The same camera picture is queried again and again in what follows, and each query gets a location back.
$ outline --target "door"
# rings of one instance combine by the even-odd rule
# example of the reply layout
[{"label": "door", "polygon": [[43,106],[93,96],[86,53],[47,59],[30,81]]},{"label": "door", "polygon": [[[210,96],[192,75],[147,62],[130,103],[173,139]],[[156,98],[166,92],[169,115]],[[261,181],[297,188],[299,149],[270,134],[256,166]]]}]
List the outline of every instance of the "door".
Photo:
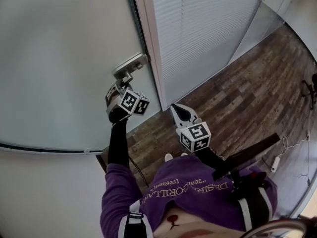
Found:
[{"label": "door", "polygon": [[[0,143],[107,147],[111,72],[145,51],[130,0],[0,0],[0,18]],[[128,130],[160,110],[150,67],[133,77],[151,103]]]}]

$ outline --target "power strip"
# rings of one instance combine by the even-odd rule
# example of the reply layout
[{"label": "power strip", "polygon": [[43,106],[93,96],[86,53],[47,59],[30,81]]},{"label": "power strip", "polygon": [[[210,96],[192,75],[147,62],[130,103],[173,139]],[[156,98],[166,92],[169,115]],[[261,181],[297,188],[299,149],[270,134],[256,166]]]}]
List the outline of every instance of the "power strip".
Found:
[{"label": "power strip", "polygon": [[271,168],[271,172],[275,173],[276,169],[277,169],[277,166],[278,166],[278,163],[281,159],[277,156],[275,157],[275,160],[274,160],[274,163],[273,163],[273,166]]},{"label": "power strip", "polygon": [[[307,132],[307,137],[306,137],[304,140],[301,140],[298,144],[295,144],[294,146],[287,146],[287,147],[284,146],[284,148],[285,148],[284,153],[286,153],[286,151],[287,151],[288,148],[294,148],[296,145],[299,145],[302,141],[305,141],[305,140],[310,141],[310,139],[311,139],[311,135],[310,135],[310,131],[308,130],[308,132]],[[281,160],[281,158],[280,158],[279,156],[281,156],[281,155],[283,155],[283,154],[280,154],[280,155],[278,155],[278,156],[275,157],[273,166],[271,167],[271,172],[272,172],[272,173],[275,173],[275,171],[276,171],[276,169],[277,169],[277,167],[278,167],[278,164],[279,164],[279,162],[280,162],[280,160]]]}]

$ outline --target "electrical cable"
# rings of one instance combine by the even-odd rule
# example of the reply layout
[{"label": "electrical cable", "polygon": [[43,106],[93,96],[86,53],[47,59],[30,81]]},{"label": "electrical cable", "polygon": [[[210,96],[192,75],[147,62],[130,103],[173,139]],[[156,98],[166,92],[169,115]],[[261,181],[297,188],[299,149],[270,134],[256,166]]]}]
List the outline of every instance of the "electrical cable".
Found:
[{"label": "electrical cable", "polygon": [[311,186],[311,181],[310,181],[310,179],[309,179],[309,141],[308,141],[307,156],[308,156],[308,159],[307,159],[307,175],[302,175],[302,176],[307,176],[307,178],[308,178],[308,179],[307,179],[307,185],[308,185],[309,189],[311,190],[311,193],[312,193],[312,195],[313,195],[315,204],[316,204],[316,206],[317,206],[317,201],[316,201],[316,199],[315,199],[315,195],[314,195],[314,193],[313,193],[312,186]]},{"label": "electrical cable", "polygon": [[131,159],[130,156],[129,156],[129,159],[130,159],[130,161],[132,162],[132,164],[135,166],[135,168],[138,170],[138,172],[139,172],[140,176],[142,177],[142,179],[143,179],[145,185],[146,185],[147,187],[149,187],[149,184],[147,183],[147,180],[145,179],[145,177],[144,177],[142,171],[140,170],[140,168],[138,167],[138,165]]},{"label": "electrical cable", "polygon": [[298,178],[300,177],[307,177],[307,186],[310,187],[311,186],[311,181],[309,179],[309,141],[307,141],[307,146],[308,146],[308,149],[307,149],[307,174],[303,175],[302,173],[300,173],[298,175]]},{"label": "electrical cable", "polygon": [[269,169],[272,168],[272,167],[270,167],[270,166],[266,163],[266,161],[263,159],[263,157],[262,157],[262,160],[263,160],[263,162],[267,165],[267,167],[268,167]]},{"label": "electrical cable", "polygon": [[278,155],[278,157],[284,155],[289,148],[294,148],[295,146],[300,145],[300,143],[306,141],[307,138],[308,138],[308,135],[306,136],[305,139],[302,139],[298,144],[295,144],[293,146],[288,146],[288,139],[286,136],[283,136],[283,146],[285,148],[285,151],[283,153],[281,153],[280,155]]}]

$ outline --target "white door frame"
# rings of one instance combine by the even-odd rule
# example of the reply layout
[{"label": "white door frame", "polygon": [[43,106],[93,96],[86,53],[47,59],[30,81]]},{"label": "white door frame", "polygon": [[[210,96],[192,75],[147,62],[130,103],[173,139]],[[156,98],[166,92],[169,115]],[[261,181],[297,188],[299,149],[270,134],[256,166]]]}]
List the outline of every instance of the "white door frame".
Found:
[{"label": "white door frame", "polygon": [[135,0],[139,13],[145,42],[151,57],[151,66],[158,90],[158,97],[162,110],[167,109],[165,98],[165,86],[163,80],[163,71],[161,66],[161,56],[159,52],[159,35],[157,22],[155,19],[153,0]]}]

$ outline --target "glass wall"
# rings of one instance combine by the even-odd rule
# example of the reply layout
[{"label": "glass wall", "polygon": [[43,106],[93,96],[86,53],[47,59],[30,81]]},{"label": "glass wall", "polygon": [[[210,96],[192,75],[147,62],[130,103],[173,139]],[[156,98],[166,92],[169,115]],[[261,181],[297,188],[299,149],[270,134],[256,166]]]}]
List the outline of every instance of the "glass wall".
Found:
[{"label": "glass wall", "polygon": [[262,0],[248,31],[230,62],[235,61],[284,23],[291,0]]}]

